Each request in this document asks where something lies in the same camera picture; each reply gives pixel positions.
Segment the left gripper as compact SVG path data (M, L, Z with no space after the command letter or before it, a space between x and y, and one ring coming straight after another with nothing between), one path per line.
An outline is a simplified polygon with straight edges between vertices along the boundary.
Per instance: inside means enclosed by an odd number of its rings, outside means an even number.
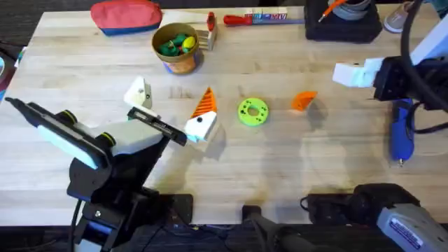
M137 76L124 95L132 108L128 120L92 129L87 135L106 152L104 164L93 169L75 157L69 167L67 194L90 203L118 202L142 189L170 141L181 146L207 141L217 119L217 104L208 87L181 130L141 110L152 108L151 85Z

